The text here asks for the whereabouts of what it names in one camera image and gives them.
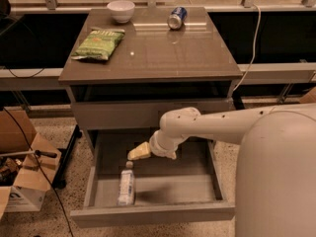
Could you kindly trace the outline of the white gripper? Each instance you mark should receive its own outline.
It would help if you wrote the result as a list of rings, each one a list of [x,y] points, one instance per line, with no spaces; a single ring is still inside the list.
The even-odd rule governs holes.
[[[129,161],[145,159],[150,157],[152,152],[158,157],[176,160],[177,149],[178,145],[172,138],[167,136],[163,131],[157,130],[150,137],[149,143],[145,141],[130,150],[127,154],[127,159]]]

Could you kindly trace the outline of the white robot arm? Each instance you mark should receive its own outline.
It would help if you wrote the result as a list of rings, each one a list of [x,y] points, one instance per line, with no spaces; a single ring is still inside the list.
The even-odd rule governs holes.
[[[239,146],[236,237],[316,237],[315,104],[208,115],[196,108],[169,111],[127,158],[174,159],[190,137]]]

